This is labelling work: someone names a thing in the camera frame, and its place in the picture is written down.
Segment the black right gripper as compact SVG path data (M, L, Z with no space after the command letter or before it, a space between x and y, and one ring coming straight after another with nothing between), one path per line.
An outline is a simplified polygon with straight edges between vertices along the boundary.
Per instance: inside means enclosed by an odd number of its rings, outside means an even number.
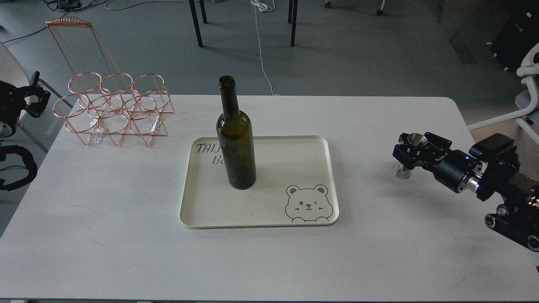
M460 193L480 172L483 164L461 150L452 150L451 145L451 140L430 132L423 135L402 133L392 155L406 169L423 167L433 174L435 180L453 192Z

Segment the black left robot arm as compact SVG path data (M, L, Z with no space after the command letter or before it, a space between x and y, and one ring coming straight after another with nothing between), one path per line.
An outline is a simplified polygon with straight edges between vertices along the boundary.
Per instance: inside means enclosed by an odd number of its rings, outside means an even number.
M34 118L44 113L51 94L38 85L39 77L39 71L35 71L32 83L20 88L5 81L0 83L1 138L15 134L21 111Z

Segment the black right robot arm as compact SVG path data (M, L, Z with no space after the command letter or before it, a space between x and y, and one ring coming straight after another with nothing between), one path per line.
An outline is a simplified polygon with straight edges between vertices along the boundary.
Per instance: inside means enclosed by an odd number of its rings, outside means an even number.
M416 167L429 171L453 192L472 191L481 201L494 193L504 202L485 215L487 228L536 253L539 250L538 182L520 173L512 138L493 134L474 144L469 153L452 150L452 142L426 132L402 133L393 148L398 165L393 174L406 180Z

